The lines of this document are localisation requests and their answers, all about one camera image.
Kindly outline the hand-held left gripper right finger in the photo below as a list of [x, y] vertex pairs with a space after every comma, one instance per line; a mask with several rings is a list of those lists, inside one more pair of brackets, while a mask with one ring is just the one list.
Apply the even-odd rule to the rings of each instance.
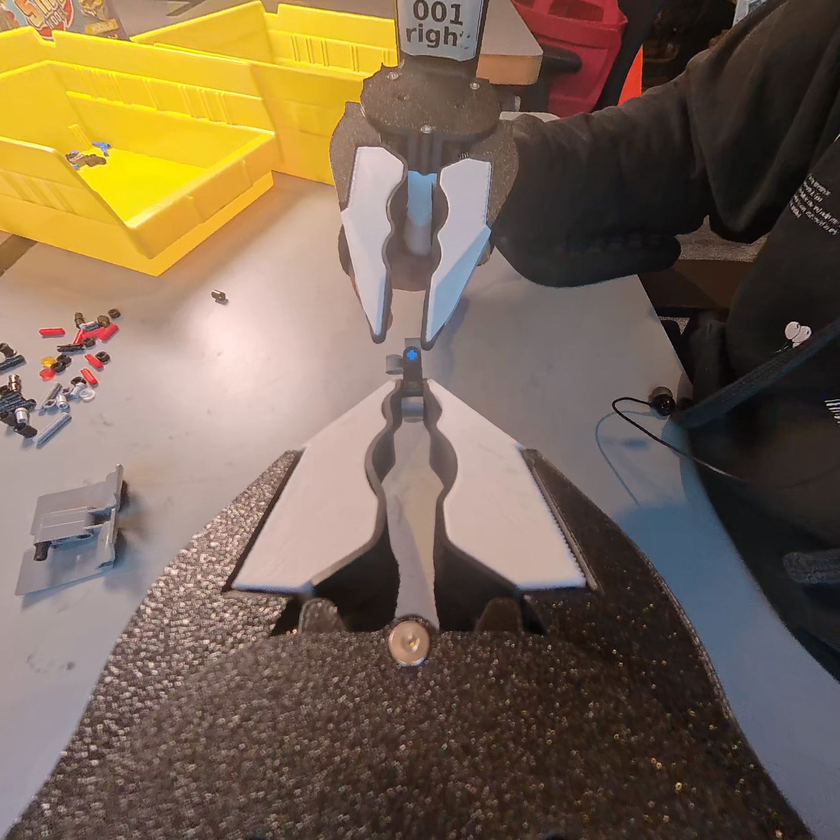
[[434, 599], [442, 629], [473, 629], [489, 602], [585, 588], [519, 442], [435, 381], [424, 385], [436, 505]]

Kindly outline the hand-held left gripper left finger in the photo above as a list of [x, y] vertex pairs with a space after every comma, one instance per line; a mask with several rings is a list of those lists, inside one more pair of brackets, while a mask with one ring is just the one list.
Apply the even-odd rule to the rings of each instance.
[[326, 599], [352, 631], [392, 621], [400, 573], [382, 482], [395, 463], [402, 396], [399, 381], [385, 383], [295, 454], [231, 574], [233, 592]]

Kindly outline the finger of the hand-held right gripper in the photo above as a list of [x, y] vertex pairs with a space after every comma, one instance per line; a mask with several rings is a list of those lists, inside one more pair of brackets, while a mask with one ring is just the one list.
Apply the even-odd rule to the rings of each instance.
[[457, 308], [490, 238], [492, 164], [471, 158], [447, 165], [437, 180], [447, 213], [437, 231], [437, 264], [425, 300], [422, 346], [434, 343]]
[[390, 205], [405, 178], [405, 163], [392, 152], [381, 146], [359, 147], [341, 213], [353, 283], [375, 343], [385, 340], [391, 307], [391, 269], [385, 254], [395, 230]]

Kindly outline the yellow plastic bin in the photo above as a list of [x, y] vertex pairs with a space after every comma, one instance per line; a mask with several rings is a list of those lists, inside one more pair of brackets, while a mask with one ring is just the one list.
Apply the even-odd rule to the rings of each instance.
[[[32, 28], [1, 37], [1, 227], [157, 277], [272, 185], [239, 59]], [[111, 144], [108, 162], [65, 155]]]
[[397, 64], [391, 18], [259, 2], [132, 37], [250, 64], [275, 126], [280, 172], [332, 184], [329, 147], [345, 104], [358, 102], [363, 81]]

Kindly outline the silver toy scoop part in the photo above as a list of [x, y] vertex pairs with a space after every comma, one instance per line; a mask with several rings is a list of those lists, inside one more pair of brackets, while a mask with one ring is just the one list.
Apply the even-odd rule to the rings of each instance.
[[117, 555], [123, 467], [94, 485], [38, 499], [15, 594], [26, 595], [82, 581], [111, 569]]

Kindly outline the pile of small toy parts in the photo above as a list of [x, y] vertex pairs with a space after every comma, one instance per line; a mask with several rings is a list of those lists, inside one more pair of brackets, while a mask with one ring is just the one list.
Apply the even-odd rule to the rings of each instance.
[[67, 329], [37, 329], [38, 344], [30, 354], [21, 342], [2, 342], [2, 436], [34, 450], [60, 436], [74, 409], [95, 400], [122, 319], [119, 308], [92, 318], [77, 311]]

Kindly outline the grey desk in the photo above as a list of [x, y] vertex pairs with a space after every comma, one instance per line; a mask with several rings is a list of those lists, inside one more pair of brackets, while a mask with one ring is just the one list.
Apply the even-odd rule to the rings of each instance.
[[[394, 295], [371, 342], [337, 257], [331, 187], [285, 176], [160, 278], [35, 245], [2, 275], [2, 341], [122, 311], [94, 401], [42, 449], [2, 436], [2, 834], [75, 731], [146, 592], [287, 449], [383, 385], [423, 297]], [[215, 302], [211, 290], [227, 295]], [[635, 277], [551, 290], [495, 254], [424, 360], [435, 380], [536, 448], [655, 564], [738, 722], [819, 838], [838, 838], [838, 684], [799, 645], [732, 547], [692, 466], [610, 413], [685, 391]], [[127, 556], [98, 577], [15, 594], [37, 499], [125, 468]]]

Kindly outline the light wooden board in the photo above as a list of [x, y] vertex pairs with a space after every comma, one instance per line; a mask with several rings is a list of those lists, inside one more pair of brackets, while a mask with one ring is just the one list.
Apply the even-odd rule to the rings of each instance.
[[476, 74], [494, 85], [525, 87], [539, 76], [543, 51], [511, 1], [488, 1]]

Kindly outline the red plastic crate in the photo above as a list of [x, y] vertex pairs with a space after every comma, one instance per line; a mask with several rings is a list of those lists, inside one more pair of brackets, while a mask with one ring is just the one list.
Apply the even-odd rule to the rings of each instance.
[[627, 18], [616, 1], [515, 1], [542, 49], [537, 81], [524, 89], [523, 112], [567, 117], [591, 112], [621, 48]]

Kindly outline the person's black jacket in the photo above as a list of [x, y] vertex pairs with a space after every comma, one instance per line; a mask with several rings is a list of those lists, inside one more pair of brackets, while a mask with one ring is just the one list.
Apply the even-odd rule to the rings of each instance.
[[691, 127], [720, 235], [766, 240], [727, 317], [700, 315], [689, 358], [709, 422], [701, 477], [784, 625], [838, 679], [838, 587], [782, 558], [838, 549], [838, 2], [767, 2], [689, 74]]

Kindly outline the yellow picture toy box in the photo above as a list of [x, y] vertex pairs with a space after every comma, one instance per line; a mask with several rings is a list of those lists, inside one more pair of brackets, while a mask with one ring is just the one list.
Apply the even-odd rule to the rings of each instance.
[[111, 1], [1, 1], [1, 30], [33, 28], [44, 39], [68, 32], [128, 40]]

